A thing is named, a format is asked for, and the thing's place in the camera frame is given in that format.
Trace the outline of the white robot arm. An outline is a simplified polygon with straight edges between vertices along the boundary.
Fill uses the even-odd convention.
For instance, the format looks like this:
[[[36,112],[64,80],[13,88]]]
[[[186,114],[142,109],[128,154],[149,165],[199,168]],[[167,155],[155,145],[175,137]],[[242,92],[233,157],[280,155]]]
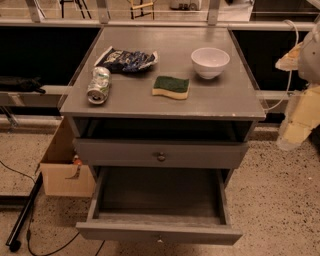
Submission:
[[[290,97],[285,120],[281,123],[277,145],[289,151],[299,147],[320,125],[320,24],[280,58],[275,67],[283,71],[298,71],[308,87]]]

